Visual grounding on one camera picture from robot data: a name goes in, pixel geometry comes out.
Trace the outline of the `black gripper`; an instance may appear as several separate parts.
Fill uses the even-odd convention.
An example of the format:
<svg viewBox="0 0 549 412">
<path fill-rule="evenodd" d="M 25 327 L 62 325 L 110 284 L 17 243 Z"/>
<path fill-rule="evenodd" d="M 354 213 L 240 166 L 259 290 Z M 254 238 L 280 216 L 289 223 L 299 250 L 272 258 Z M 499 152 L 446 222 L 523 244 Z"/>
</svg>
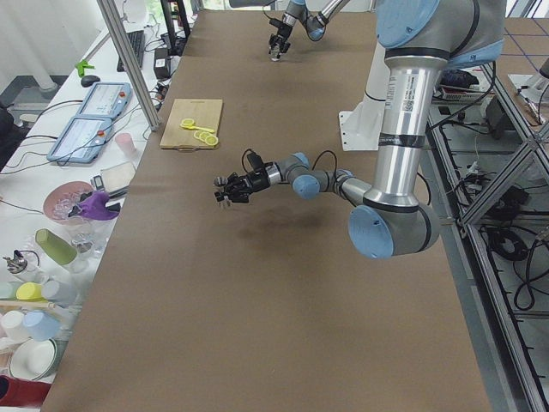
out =
<svg viewBox="0 0 549 412">
<path fill-rule="evenodd" d="M 265 169 L 258 169 L 243 176 L 231 173 L 229 176 L 218 176 L 215 178 L 216 187 L 233 187 L 234 195 L 216 191 L 215 199 L 219 205 L 230 205 L 233 203 L 248 203 L 251 194 L 263 191 L 270 187 L 268 175 Z"/>
<path fill-rule="evenodd" d="M 292 33 L 293 27 L 295 25 L 295 19 L 289 18 L 289 19 L 272 19 L 272 25 L 277 28 L 276 34 L 273 34 L 268 42 L 269 51 L 273 48 L 278 48 L 278 45 L 280 46 L 280 55 L 287 53 L 290 43 L 288 43 L 288 40 L 290 38 L 290 35 Z"/>
</svg>

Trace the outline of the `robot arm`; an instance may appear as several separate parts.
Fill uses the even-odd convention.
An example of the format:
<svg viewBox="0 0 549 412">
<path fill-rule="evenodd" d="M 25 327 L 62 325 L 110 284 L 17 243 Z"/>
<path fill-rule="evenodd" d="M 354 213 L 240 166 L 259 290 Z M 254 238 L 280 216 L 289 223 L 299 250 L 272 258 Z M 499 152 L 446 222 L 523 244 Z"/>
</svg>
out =
<svg viewBox="0 0 549 412">
<path fill-rule="evenodd" d="M 348 233 L 368 258 L 428 249 L 440 224 L 414 195 L 431 97 L 442 72 L 496 60 L 503 49 L 502 1 L 379 1 L 376 35 L 389 69 L 375 178 L 366 183 L 345 170 L 320 172 L 301 153 L 264 162 L 247 154 L 251 170 L 215 180 L 219 203 L 247 203 L 252 193 L 290 185 L 302 198 L 325 191 L 348 200 Z"/>
<path fill-rule="evenodd" d="M 291 43 L 289 42 L 293 28 L 299 22 L 304 28 L 307 37 L 313 42 L 319 41 L 325 34 L 330 20 L 348 4 L 345 0 L 328 1 L 315 15 L 311 13 L 305 0 L 289 1 L 282 17 L 273 17 L 267 14 L 265 8 L 274 6 L 275 1 L 229 1 L 232 9 L 261 6 L 268 23 L 277 29 L 270 35 L 268 54 L 273 62 L 277 62 L 285 54 Z"/>
</svg>

